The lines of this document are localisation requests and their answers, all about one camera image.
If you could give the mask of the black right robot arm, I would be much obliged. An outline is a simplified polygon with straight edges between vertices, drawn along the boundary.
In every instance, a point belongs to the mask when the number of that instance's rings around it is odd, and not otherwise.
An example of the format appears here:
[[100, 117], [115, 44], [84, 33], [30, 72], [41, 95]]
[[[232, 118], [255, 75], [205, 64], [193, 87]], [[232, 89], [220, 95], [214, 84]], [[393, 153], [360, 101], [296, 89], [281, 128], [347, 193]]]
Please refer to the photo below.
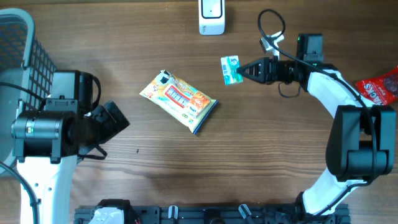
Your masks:
[[292, 60], [280, 60], [276, 33], [261, 39], [263, 57], [237, 68], [237, 73], [255, 82], [297, 82], [319, 100], [333, 117], [326, 147], [326, 169], [298, 198], [302, 211], [316, 217], [329, 215], [352, 191], [387, 175], [394, 165], [396, 112], [361, 96], [344, 81], [332, 64], [323, 61], [323, 36], [300, 34]]

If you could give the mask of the yellow wet wipes pack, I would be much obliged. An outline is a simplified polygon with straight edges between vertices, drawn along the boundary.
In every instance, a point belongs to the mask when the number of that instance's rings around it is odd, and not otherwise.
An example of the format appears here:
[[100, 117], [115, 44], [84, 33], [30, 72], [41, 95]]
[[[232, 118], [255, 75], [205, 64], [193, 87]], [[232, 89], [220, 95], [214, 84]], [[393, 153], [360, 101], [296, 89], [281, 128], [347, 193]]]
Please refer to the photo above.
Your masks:
[[199, 132], [218, 104], [218, 100], [212, 99], [167, 70], [161, 70], [140, 95], [160, 106], [193, 134]]

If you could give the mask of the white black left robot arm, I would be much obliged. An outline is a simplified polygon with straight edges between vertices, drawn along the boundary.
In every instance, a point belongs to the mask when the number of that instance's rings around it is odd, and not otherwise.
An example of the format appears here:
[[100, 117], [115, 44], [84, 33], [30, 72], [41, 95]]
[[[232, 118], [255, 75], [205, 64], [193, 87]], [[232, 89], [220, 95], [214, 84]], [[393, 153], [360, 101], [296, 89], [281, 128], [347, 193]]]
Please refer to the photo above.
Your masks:
[[129, 126], [115, 102], [100, 105], [93, 98], [93, 85], [99, 84], [90, 73], [57, 70], [50, 97], [12, 123], [21, 223], [68, 223], [77, 164], [105, 159], [101, 145]]

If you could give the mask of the teal tissue pack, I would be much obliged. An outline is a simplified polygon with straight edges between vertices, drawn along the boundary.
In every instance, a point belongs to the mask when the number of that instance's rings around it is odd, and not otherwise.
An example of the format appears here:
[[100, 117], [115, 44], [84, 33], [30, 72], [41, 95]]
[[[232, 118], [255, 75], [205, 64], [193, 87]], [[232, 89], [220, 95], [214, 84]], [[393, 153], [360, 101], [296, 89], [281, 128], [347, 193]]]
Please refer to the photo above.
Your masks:
[[243, 82], [243, 76], [237, 72], [240, 67], [237, 55], [221, 57], [220, 61], [225, 85], [235, 85]]

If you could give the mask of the red candy bag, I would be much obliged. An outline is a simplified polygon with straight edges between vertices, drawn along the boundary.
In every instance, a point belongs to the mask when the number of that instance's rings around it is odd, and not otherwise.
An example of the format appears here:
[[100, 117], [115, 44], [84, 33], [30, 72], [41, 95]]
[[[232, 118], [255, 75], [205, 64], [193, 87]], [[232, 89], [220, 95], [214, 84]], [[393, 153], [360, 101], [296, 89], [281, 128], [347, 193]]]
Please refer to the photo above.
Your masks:
[[397, 67], [376, 78], [355, 83], [362, 96], [377, 105], [389, 105], [397, 101]]

